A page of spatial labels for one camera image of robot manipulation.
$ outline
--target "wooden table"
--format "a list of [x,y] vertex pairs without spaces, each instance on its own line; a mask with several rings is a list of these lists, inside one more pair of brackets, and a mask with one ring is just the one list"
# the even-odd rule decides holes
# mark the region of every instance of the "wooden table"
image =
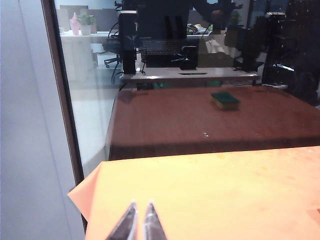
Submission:
[[[239,110],[211,102],[221,91]],[[122,91],[112,115],[110,160],[320,145],[320,111],[269,87]]]

